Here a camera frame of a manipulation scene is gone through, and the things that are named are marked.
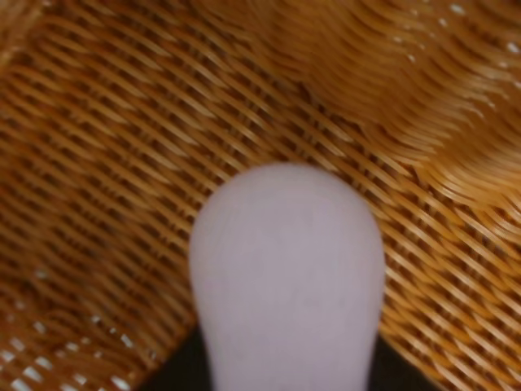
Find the white object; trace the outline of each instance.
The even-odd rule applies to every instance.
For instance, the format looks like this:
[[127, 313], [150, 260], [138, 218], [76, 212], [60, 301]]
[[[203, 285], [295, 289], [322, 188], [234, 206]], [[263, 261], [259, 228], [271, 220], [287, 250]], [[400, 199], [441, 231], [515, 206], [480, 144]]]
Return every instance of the white object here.
[[383, 299], [379, 229], [338, 178], [270, 165], [219, 189], [190, 243], [217, 391], [362, 391]]

